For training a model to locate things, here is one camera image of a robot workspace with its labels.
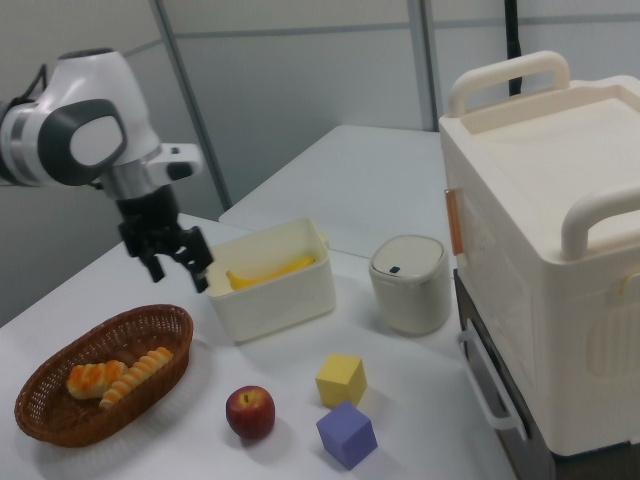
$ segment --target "orange latch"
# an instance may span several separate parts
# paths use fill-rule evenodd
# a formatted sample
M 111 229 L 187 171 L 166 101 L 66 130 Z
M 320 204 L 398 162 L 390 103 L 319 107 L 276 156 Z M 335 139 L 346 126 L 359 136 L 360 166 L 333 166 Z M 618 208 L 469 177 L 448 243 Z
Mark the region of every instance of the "orange latch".
M 458 202 L 455 190 L 445 190 L 444 198 L 447 203 L 447 216 L 449 217 L 449 235 L 451 235 L 451 250 L 454 255 L 464 251 L 462 248 L 462 235 L 460 233 L 460 221 L 458 219 Z

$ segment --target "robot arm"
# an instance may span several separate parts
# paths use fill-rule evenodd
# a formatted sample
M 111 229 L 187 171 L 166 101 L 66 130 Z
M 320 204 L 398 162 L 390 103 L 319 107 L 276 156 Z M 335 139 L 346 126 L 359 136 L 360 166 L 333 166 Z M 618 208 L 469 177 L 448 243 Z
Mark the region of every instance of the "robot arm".
M 164 277 L 156 254 L 169 255 L 198 292 L 213 258 L 197 227 L 178 225 L 169 184 L 202 168 L 197 146 L 160 142 L 129 65 L 110 49 L 64 55 L 37 100 L 0 102 L 0 184 L 99 183 L 123 216 L 129 254 L 153 281 Z

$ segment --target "basket handle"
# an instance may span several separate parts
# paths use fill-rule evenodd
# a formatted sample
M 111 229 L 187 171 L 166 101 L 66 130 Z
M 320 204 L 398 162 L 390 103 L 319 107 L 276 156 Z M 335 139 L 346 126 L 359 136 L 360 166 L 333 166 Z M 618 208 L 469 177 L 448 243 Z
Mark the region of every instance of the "basket handle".
M 542 51 L 476 68 L 463 73 L 451 87 L 449 117 L 458 118 L 466 113 L 467 97 L 484 88 L 513 78 L 552 71 L 556 90 L 569 88 L 569 64 L 558 53 Z
M 603 189 L 585 195 L 562 222 L 561 248 L 565 260 L 579 260 L 587 253 L 589 229 L 602 220 L 640 210 L 640 183 Z

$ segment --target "wicker basket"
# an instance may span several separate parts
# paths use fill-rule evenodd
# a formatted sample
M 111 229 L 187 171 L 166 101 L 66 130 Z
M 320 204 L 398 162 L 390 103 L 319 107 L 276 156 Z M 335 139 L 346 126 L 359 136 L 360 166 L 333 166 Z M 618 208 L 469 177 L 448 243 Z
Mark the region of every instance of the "wicker basket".
M 180 380 L 189 364 L 193 323 L 174 305 L 150 305 L 121 313 L 93 328 L 44 362 L 18 395 L 15 417 L 27 435 L 63 447 L 99 442 L 128 425 Z M 66 387 L 75 365 L 120 360 L 131 366 L 149 350 L 174 356 L 151 378 L 108 410 L 100 399 L 76 400 Z

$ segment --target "white plastic basket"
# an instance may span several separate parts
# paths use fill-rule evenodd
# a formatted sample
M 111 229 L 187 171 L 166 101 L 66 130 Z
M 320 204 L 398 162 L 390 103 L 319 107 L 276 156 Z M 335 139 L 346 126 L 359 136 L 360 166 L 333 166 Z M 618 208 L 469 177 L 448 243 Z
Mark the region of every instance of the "white plastic basket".
M 229 337 L 237 342 L 272 333 L 317 317 L 335 307 L 325 238 L 301 218 L 211 248 L 206 294 Z M 302 256 L 312 265 L 272 280 L 233 290 L 227 272 L 241 278 L 269 275 Z

